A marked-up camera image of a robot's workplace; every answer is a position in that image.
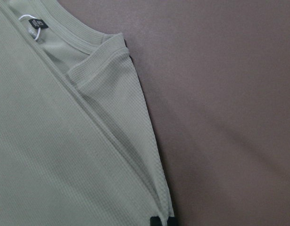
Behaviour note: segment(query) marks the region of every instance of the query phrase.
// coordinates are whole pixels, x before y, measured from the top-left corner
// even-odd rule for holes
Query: shirt
[[[31,18],[48,26],[37,41]],[[166,226],[174,212],[123,34],[56,0],[0,0],[0,226],[151,217]]]

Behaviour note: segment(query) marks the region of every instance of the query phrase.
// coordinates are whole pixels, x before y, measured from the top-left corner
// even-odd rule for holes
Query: crew neck
[[[91,54],[106,40],[118,34],[106,34],[94,30],[64,9],[57,0],[28,0],[39,17],[45,19],[50,29],[55,30],[64,41],[79,49]]]

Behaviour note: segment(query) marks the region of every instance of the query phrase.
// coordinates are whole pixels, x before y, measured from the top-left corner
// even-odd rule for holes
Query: tag loop
[[[37,19],[36,17],[34,17],[34,16],[32,16],[32,15],[24,14],[24,15],[22,15],[21,17],[19,17],[18,20],[21,21],[21,20],[22,20],[23,18],[25,18],[25,17],[30,17],[30,18],[32,18],[32,19]],[[35,41],[37,41],[37,40],[39,39],[40,31],[41,31],[41,28],[39,27],[39,28],[38,28],[37,36],[36,36],[36,38],[34,38]]]

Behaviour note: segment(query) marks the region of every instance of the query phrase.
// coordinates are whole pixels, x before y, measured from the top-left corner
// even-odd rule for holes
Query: purple-brown background
[[[290,226],[290,0],[59,0],[122,32],[181,226]]]

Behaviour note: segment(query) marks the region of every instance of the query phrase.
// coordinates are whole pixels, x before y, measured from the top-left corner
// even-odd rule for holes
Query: clothing label
[[[48,28],[47,24],[43,21],[43,20],[40,20],[40,19],[30,19],[28,20],[31,25],[33,26],[34,29],[38,29],[39,27],[40,28]]]

